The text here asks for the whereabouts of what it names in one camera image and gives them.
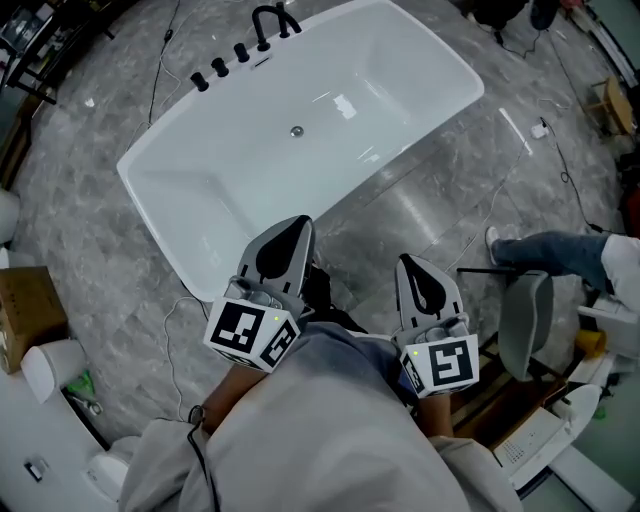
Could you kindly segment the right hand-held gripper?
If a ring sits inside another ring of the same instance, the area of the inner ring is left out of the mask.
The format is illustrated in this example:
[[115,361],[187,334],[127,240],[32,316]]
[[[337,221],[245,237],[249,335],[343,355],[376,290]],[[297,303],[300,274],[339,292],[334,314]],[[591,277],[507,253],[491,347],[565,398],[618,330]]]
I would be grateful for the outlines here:
[[431,262],[403,253],[395,268],[401,328],[391,374],[402,399],[460,391],[479,381],[479,342],[469,332],[455,281]]

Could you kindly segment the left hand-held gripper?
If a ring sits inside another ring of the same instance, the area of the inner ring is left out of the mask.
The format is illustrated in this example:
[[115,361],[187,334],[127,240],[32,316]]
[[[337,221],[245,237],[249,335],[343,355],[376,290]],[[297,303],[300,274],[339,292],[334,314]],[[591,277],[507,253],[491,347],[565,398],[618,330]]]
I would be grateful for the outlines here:
[[315,227],[307,215],[276,223],[244,250],[237,275],[209,314],[203,343],[232,363],[271,373],[313,309],[299,296],[309,276]]

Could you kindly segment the person's right forearm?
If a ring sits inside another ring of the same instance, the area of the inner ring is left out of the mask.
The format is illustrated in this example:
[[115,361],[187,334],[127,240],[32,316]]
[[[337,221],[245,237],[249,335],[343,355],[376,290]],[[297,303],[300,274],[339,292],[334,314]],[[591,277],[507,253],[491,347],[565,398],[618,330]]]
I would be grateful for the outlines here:
[[415,409],[418,428],[427,437],[453,437],[451,395],[429,395],[420,399]]

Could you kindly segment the person's left forearm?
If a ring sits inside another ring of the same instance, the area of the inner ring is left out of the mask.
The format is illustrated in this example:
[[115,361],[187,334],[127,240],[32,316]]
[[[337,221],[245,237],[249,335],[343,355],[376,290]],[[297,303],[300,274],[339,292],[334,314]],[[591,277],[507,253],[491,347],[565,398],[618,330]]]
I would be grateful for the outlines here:
[[234,406],[265,377],[266,373],[261,370],[234,364],[201,404],[204,411],[202,429],[212,434]]

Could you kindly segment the white bathtub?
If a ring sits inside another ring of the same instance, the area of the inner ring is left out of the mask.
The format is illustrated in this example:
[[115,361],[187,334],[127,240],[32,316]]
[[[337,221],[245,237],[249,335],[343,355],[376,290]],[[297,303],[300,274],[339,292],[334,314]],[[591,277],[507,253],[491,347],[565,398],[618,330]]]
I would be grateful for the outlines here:
[[118,162],[162,253],[203,301],[224,293],[254,237],[321,216],[483,95],[472,67],[391,0],[352,0],[301,28],[207,77],[207,91],[189,91]]

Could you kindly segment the person's black trousers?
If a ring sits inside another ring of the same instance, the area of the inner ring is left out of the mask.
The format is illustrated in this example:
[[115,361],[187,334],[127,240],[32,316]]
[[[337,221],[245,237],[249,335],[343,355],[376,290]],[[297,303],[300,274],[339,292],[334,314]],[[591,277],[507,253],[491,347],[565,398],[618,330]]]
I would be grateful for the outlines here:
[[309,275],[302,287],[302,298],[313,310],[308,316],[308,322],[334,323],[348,331],[367,334],[346,311],[333,305],[330,276],[315,265],[310,267]]

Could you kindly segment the grey shell chair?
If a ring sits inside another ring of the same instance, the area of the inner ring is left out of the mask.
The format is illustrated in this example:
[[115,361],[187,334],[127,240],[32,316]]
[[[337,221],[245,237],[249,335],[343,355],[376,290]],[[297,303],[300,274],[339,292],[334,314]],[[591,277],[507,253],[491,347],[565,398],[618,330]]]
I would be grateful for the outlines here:
[[458,267],[456,272],[507,277],[496,332],[498,354],[504,369],[519,382],[540,381],[546,374],[561,379],[560,373],[532,357],[545,346],[551,329],[552,277],[543,271],[521,272],[505,267]]

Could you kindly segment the person's pale sweatshirt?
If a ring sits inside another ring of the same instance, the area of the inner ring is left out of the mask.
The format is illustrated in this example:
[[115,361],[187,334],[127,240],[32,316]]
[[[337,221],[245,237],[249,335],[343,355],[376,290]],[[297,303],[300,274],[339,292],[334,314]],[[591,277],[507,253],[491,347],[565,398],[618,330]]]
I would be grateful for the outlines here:
[[523,512],[493,455],[427,438],[387,340],[313,323],[212,433],[200,405],[144,430],[119,512]]

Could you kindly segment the white perforated box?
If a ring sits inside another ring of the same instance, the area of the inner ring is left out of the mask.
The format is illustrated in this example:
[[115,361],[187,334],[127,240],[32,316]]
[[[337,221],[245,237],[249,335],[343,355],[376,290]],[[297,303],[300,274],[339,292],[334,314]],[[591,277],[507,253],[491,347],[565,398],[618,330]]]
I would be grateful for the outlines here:
[[523,489],[571,443],[571,423],[538,408],[494,450],[516,491]]

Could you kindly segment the green plastic bag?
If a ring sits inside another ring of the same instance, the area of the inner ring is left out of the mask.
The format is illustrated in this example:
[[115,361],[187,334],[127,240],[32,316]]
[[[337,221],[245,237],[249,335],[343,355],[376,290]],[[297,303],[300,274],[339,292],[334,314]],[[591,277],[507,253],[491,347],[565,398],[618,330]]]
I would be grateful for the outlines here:
[[96,400],[95,386],[88,370],[84,370],[77,378],[72,380],[65,390],[82,400]]

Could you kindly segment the black curved faucet spout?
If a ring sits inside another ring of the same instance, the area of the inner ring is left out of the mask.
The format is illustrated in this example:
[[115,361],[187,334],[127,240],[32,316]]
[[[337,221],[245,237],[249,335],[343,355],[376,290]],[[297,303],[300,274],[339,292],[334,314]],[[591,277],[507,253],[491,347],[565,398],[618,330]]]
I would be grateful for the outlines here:
[[[257,50],[259,52],[266,52],[270,49],[271,44],[267,41],[267,38],[263,30],[263,26],[260,19],[262,13],[274,14],[278,19],[278,10],[276,9],[275,5],[261,5],[256,7],[253,10],[251,15],[254,31],[257,38]],[[288,21],[288,31],[292,30],[295,34],[300,34],[302,32],[302,28],[300,24],[296,21],[296,19],[292,15],[290,15],[287,11],[285,16]]]

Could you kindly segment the closed cardboard box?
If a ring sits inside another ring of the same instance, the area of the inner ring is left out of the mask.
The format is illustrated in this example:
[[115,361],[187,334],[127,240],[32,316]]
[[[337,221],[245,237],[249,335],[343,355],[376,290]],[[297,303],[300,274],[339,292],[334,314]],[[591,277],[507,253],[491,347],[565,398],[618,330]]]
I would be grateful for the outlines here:
[[68,317],[45,266],[0,270],[0,369],[19,371],[30,348],[68,334]]

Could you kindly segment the small wooden stool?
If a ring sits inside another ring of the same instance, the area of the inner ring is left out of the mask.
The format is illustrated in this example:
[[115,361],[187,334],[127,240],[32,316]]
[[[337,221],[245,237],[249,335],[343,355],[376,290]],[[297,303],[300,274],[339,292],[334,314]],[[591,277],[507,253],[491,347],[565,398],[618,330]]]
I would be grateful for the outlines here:
[[591,85],[591,88],[602,94],[595,103],[587,104],[585,110],[589,113],[596,110],[604,111],[618,129],[617,135],[632,135],[634,133],[634,115],[632,105],[621,89],[615,76]]

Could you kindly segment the wooden framed glass cabinet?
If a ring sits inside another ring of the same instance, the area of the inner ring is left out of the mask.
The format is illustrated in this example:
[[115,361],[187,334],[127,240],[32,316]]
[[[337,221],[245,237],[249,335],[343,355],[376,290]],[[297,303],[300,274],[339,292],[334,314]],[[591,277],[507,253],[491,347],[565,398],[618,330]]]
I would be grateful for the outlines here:
[[32,119],[40,101],[6,91],[0,95],[0,187],[9,190],[32,143]]

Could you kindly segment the white display platform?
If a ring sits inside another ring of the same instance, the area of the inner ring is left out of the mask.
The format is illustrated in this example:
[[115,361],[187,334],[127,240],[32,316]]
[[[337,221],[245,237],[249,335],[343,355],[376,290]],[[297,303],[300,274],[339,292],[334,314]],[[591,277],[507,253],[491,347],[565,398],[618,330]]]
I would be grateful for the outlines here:
[[[0,270],[40,267],[32,257],[0,245]],[[98,495],[83,472],[106,451],[62,393],[39,404],[22,371],[0,369],[0,505],[11,512],[117,512]],[[49,466],[41,482],[23,467],[41,457]]]

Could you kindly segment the black metal shelf rack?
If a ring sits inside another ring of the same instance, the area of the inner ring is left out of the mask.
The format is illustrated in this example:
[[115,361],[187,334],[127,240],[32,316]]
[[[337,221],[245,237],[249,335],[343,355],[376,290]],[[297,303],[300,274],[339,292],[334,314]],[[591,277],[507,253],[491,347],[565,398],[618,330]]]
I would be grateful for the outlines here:
[[0,94],[19,89],[54,105],[56,69],[86,38],[114,35],[120,0],[0,0]]

